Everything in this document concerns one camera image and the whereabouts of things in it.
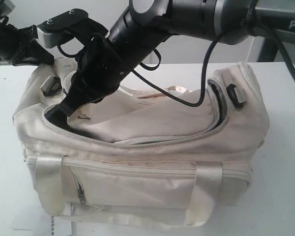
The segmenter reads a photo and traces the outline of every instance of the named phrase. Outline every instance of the bag strap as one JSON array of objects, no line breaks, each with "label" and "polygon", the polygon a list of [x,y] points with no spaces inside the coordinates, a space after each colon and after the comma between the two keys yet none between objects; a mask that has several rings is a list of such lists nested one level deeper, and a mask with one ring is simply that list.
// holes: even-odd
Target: bag strap
[{"label": "bag strap", "polygon": [[97,206],[75,206],[72,213],[67,211],[61,181],[63,157],[43,155],[37,159],[35,186],[44,210],[52,216],[60,216],[72,221],[95,221],[119,225],[143,226],[158,229],[177,227],[199,227],[211,216],[218,200],[222,183],[221,163],[197,163],[194,188],[186,211],[183,225],[167,225],[131,214],[112,214]]}]

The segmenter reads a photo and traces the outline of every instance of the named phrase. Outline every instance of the table surface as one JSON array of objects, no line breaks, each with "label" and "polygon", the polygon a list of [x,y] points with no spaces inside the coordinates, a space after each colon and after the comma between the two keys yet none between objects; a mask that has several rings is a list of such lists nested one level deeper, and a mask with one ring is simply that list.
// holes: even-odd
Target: table surface
[{"label": "table surface", "polygon": [[[208,74],[232,64],[210,64]],[[106,224],[73,225],[78,236],[295,236],[295,84],[285,65],[250,63],[262,88],[271,128],[253,158],[253,184],[236,207],[218,207],[199,229],[156,232]],[[200,64],[161,65],[155,72],[138,70],[162,87],[197,89]],[[30,236],[10,228],[16,213],[38,203],[20,148],[12,114],[35,67],[0,67],[0,236]],[[133,75],[123,82],[146,88]]]}]

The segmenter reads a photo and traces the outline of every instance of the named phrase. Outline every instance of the paper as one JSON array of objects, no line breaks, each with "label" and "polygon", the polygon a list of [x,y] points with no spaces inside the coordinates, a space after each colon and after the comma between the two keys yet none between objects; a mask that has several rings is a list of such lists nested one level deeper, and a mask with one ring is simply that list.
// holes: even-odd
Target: paper
[{"label": "paper", "polygon": [[21,209],[11,228],[33,231],[33,236],[71,236],[72,222],[49,216],[40,205]]}]

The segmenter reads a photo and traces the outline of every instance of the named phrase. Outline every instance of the canvas bag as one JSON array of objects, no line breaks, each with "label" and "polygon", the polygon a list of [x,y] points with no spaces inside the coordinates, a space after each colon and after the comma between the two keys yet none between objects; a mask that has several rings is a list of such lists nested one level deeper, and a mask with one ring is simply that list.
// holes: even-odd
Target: canvas bag
[{"label": "canvas bag", "polygon": [[[40,65],[13,117],[47,213],[73,221],[198,227],[216,205],[234,206],[248,189],[250,160],[269,128],[249,65],[215,71],[198,108],[121,87],[68,118],[72,132],[45,118],[65,94],[46,97],[43,88],[60,77],[69,91],[76,68],[71,59]],[[200,94],[176,86],[167,91],[191,102]]]}]

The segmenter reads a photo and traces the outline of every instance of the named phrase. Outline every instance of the bag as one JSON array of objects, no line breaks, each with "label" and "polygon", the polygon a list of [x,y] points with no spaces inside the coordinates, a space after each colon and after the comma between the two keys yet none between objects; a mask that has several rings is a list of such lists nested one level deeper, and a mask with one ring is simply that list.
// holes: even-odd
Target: bag
[{"label": "bag", "polygon": [[[79,109],[67,120],[70,129],[63,129],[45,114],[64,99],[59,83],[68,91],[76,68],[71,59],[40,65],[14,115],[33,187],[48,214],[198,227],[216,205],[234,206],[248,189],[251,157],[269,128],[249,65],[217,70],[198,108],[122,87]],[[200,94],[175,86],[167,91],[190,102]]]}]

